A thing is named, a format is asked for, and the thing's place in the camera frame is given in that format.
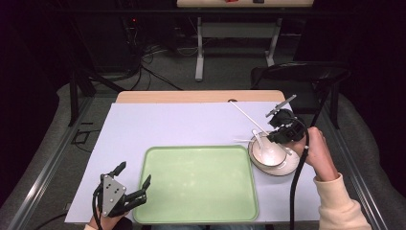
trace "black cable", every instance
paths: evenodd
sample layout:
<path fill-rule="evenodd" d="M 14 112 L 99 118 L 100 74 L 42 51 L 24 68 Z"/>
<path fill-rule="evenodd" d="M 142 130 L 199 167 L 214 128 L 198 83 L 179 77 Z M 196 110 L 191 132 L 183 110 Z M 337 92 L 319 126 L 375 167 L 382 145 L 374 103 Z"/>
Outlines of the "black cable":
<path fill-rule="evenodd" d="M 140 65 L 140 67 L 139 67 L 139 77 L 138 77 L 138 79 L 135 81 L 135 83 L 134 83 L 134 85 L 129 89 L 130 91 L 132 91 L 132 90 L 134 90 L 134 88 L 138 85 L 138 83 L 140 82 L 140 79 L 141 79 L 141 75 L 142 75 L 142 73 L 141 73 L 141 70 L 142 70 L 142 68 L 141 68 L 141 65 Z"/>
<path fill-rule="evenodd" d="M 174 88 L 176 88 L 176 89 L 178 89 L 178 90 L 183 90 L 182 88 L 180 88 L 180 87 L 176 86 L 174 83 L 172 83 L 170 80 L 167 80 L 165 77 L 160 76 L 160 75 L 158 75 L 158 74 L 156 74 L 156 73 L 154 73 L 154 72 L 152 72 L 152 71 L 146 69 L 145 66 L 142 66 L 142 68 L 143 68 L 144 70 L 146 70 L 147 72 L 149 72 L 151 75 L 153 75 L 155 78 L 157 78 L 157 79 L 159 79 L 159 80 L 161 80 L 161 81 L 163 81 L 163 82 L 169 84 L 170 86 L 172 86 L 172 87 L 174 87 Z"/>
<path fill-rule="evenodd" d="M 154 59 L 154 54 L 160 51 L 164 51 L 162 48 L 156 48 L 152 50 L 151 46 L 148 46 L 144 49 L 144 55 L 141 57 L 141 61 L 145 64 L 151 64 Z"/>
<path fill-rule="evenodd" d="M 308 155 L 308 145 L 310 142 L 310 137 L 308 136 L 308 130 L 303 122 L 301 122 L 299 119 L 296 118 L 287 118 L 289 120 L 294 120 L 301 124 L 304 127 L 304 132 L 305 132 L 305 144 L 304 144 L 304 151 L 302 153 L 302 156 L 299 160 L 298 167 L 296 168 L 295 174 L 292 179 L 292 184 L 290 185 L 290 230 L 295 229 L 295 194 L 296 194 L 296 186 L 298 184 L 299 176 L 301 175 L 302 168 L 305 164 L 305 160 Z"/>
<path fill-rule="evenodd" d="M 88 131 L 84 131 L 84 132 L 89 132 L 89 133 L 91 133 L 91 132 L 100 132 L 100 131 L 102 131 L 101 129 L 95 129 L 95 130 L 88 130 Z M 77 135 L 77 136 L 75 136 L 75 140 L 74 140 L 74 142 L 75 142 L 75 146 L 78 148 L 78 149 L 80 149 L 80 150 L 83 150 L 83 151 L 86 151 L 86 152 L 92 152 L 91 150 L 88 150 L 88 149 L 84 149 L 84 148 L 82 148 L 82 147 L 80 147 L 79 145 L 78 145 L 78 143 L 76 143 L 76 139 L 79 137 L 79 135 Z"/>
<path fill-rule="evenodd" d="M 47 221 L 45 221 L 45 222 L 39 224 L 34 230 L 38 230 L 38 229 L 40 229 L 41 227 L 47 225 L 48 223 L 50 223 L 50 222 L 52 222 L 52 221 L 54 221 L 54 220 L 56 220 L 56 219 L 60 219 L 60 218 L 62 218 L 62 217 L 65 217 L 66 215 L 68 215 L 68 213 L 64 213 L 64 214 L 58 215 L 58 216 L 56 216 L 56 217 L 54 217 L 54 218 L 50 218 L 50 219 L 48 219 Z"/>
<path fill-rule="evenodd" d="M 93 210 L 93 218 L 95 219 L 96 224 L 98 225 L 99 230 L 102 230 L 102 223 L 101 223 L 101 217 L 98 216 L 98 212 L 96 211 L 96 199 L 99 195 L 99 190 L 102 189 L 102 186 L 100 185 L 95 192 L 93 193 L 93 200 L 92 200 L 92 210 Z"/>
<path fill-rule="evenodd" d="M 147 89 L 146 89 L 146 90 L 149 90 L 149 87 L 151 86 L 151 81 L 152 81 L 151 74 L 148 73 L 148 85 L 147 85 Z"/>

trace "light green tray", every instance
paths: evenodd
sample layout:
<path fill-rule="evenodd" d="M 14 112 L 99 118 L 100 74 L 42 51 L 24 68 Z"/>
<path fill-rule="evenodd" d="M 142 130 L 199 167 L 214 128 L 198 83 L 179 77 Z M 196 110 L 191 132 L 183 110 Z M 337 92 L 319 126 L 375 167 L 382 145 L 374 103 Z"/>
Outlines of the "light green tray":
<path fill-rule="evenodd" d="M 243 146 L 151 148 L 141 183 L 149 174 L 147 203 L 133 212 L 142 224 L 240 222 L 258 215 Z"/>

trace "person's hand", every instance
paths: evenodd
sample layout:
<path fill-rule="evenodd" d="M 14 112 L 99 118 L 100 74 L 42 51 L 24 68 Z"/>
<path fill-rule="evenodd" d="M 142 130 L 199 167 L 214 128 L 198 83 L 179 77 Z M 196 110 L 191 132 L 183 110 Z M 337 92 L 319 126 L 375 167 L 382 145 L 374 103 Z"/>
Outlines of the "person's hand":
<path fill-rule="evenodd" d="M 114 217 L 114 218 L 104 217 L 103 215 L 101 215 L 101 228 L 103 230 L 112 230 L 114 228 L 114 226 L 116 226 L 117 222 L 119 222 L 120 219 L 125 217 L 127 214 L 128 213 L 124 213 L 123 215 Z M 94 229 L 99 229 L 98 224 L 96 223 L 95 217 L 93 217 L 93 216 L 87 225 L 93 227 Z"/>
<path fill-rule="evenodd" d="M 308 129 L 309 149 L 308 156 L 305 160 L 307 164 L 314 168 L 317 174 L 316 179 L 319 181 L 335 180 L 339 177 L 337 169 L 331 159 L 331 155 L 326 143 L 326 138 L 319 128 L 313 126 Z M 305 148 L 305 138 L 298 142 L 285 144 L 286 147 L 296 151 L 300 156 Z"/>

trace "sweater sleeve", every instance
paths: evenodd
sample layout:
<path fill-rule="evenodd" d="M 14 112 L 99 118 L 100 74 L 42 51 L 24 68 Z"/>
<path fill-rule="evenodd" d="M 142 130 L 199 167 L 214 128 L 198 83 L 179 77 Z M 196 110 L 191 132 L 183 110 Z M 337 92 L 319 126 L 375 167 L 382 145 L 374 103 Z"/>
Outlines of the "sweater sleeve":
<path fill-rule="evenodd" d="M 350 198 L 343 175 L 328 182 L 313 181 L 321 199 L 320 229 L 371 229 L 361 212 L 361 205 Z"/>

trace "wooden table edge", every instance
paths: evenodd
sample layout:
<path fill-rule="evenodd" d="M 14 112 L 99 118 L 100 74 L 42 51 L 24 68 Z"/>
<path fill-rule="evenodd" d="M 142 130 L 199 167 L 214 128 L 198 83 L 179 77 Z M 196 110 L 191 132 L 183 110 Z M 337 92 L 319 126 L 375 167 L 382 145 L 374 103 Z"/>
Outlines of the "wooden table edge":
<path fill-rule="evenodd" d="M 234 99 L 240 102 L 283 102 L 279 90 L 193 90 L 193 91 L 123 91 L 118 104 L 165 104 L 165 103 L 226 103 Z"/>

